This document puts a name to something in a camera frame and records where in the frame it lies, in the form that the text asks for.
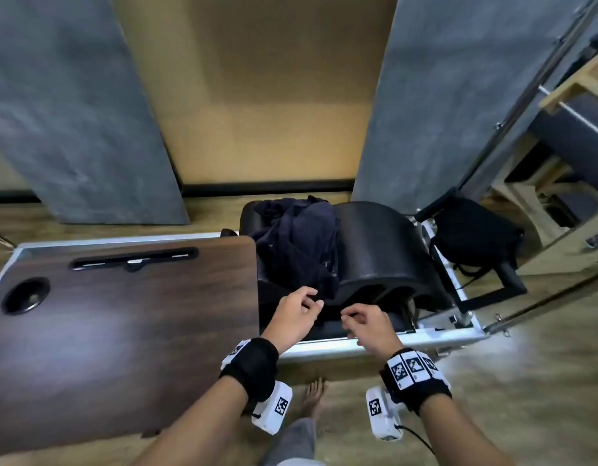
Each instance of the foot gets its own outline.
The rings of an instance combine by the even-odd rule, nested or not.
[[[321,399],[325,394],[326,388],[327,382],[322,378],[318,378],[316,381],[308,384],[305,388],[305,399],[301,407],[301,417],[311,417],[318,420],[322,409]]]

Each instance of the person's left hand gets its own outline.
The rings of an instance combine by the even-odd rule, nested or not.
[[[275,345],[279,354],[308,335],[325,305],[322,299],[314,302],[308,297],[317,293],[316,289],[303,286],[279,301],[271,322],[261,335]]]

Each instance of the black baseboard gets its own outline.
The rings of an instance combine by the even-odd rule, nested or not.
[[[311,181],[260,181],[257,183],[186,184],[183,197],[243,196],[251,194],[293,194],[353,191],[354,179]]]
[[[183,197],[242,196],[251,194],[293,194],[353,191],[354,179],[312,181],[265,181],[259,183],[187,184]],[[0,191],[0,204],[39,203],[29,190]]]

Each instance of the black wristband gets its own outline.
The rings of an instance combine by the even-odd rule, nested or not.
[[[266,401],[275,389],[277,348],[264,338],[253,338],[228,364],[219,377],[232,376],[245,388],[249,399]]]
[[[413,349],[403,349],[396,353],[394,353],[390,360],[402,353],[407,352],[414,352]],[[452,397],[450,393],[450,389],[445,384],[443,379],[435,377],[436,374],[439,374],[439,371],[434,366],[433,362],[428,361],[427,355],[418,353],[417,358],[419,358],[422,364],[422,368],[430,375],[429,379],[413,382],[411,385],[404,389],[400,389],[394,375],[389,368],[389,364],[386,363],[385,367],[380,371],[381,378],[383,379],[383,383],[385,384],[386,389],[391,396],[391,399],[396,403],[404,403],[410,411],[415,412],[419,415],[419,409],[422,404],[431,396],[435,394],[445,394],[448,397]]]

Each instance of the gray pants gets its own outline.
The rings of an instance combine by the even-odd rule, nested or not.
[[[258,462],[258,466],[277,466],[290,458],[314,459],[316,422],[313,418],[295,420],[280,435]]]

